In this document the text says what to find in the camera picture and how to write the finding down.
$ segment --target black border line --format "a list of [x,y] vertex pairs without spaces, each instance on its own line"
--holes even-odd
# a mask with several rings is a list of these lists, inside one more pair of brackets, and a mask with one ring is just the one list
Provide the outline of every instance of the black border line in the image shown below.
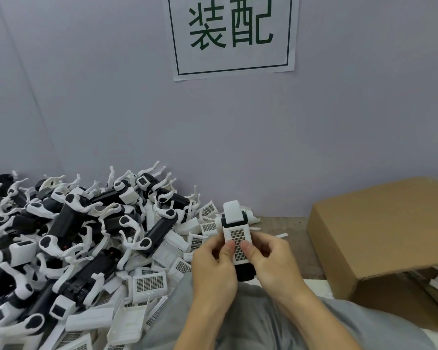
[[226,72],[226,71],[239,71],[239,70],[252,70],[252,69],[267,69],[267,68],[277,68],[281,66],[287,66],[289,64],[289,48],[291,46],[291,21],[292,21],[292,0],[291,0],[291,9],[289,12],[289,34],[287,36],[287,62],[281,65],[269,65],[269,66],[256,66],[253,68],[240,68],[240,69],[227,69],[227,70],[214,70],[214,71],[201,71],[201,72],[189,72],[181,74],[178,68],[178,59],[177,59],[177,49],[175,47],[175,35],[174,35],[174,22],[172,21],[172,11],[170,9],[170,0],[169,1],[169,15],[170,15],[170,26],[172,27],[172,40],[174,41],[174,52],[175,52],[175,62],[177,64],[177,75],[198,75],[198,74],[210,74],[214,72]]

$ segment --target wall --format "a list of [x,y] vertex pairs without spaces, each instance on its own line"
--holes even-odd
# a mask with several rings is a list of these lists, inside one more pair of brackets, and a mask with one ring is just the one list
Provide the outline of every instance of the wall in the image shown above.
[[157,159],[259,215],[438,176],[438,0],[301,0],[295,72],[174,83],[161,0],[0,0],[68,175]]
[[0,174],[11,170],[33,182],[63,172],[0,17]]

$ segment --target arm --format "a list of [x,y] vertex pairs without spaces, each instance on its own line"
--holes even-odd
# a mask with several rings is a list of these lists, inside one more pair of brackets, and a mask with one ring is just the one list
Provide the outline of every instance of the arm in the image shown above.
[[279,309],[295,324],[310,350],[362,350],[345,327],[304,283],[289,243],[264,233],[243,241],[243,252],[258,280]]
[[[174,350],[214,349],[216,336],[237,293],[234,250],[235,242],[224,243],[221,234],[193,253],[193,302]],[[213,257],[216,252],[218,260]]]

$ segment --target hand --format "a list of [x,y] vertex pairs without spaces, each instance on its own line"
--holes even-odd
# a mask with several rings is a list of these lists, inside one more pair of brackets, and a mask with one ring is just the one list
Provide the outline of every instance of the hand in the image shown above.
[[224,316],[237,293],[237,274],[232,258],[233,240],[224,242],[220,234],[207,240],[194,251],[192,260],[193,303]]
[[255,267],[263,289],[287,313],[296,296],[308,295],[311,290],[298,270],[287,241],[259,232],[252,232],[251,236],[253,244],[242,241],[240,248]]

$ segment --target cardboard edge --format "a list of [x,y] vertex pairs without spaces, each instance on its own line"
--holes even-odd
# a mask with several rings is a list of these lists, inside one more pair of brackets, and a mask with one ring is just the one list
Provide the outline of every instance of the cardboard edge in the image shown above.
[[357,287],[358,280],[333,236],[329,233],[315,205],[311,208],[307,232],[313,242],[334,297],[350,300]]

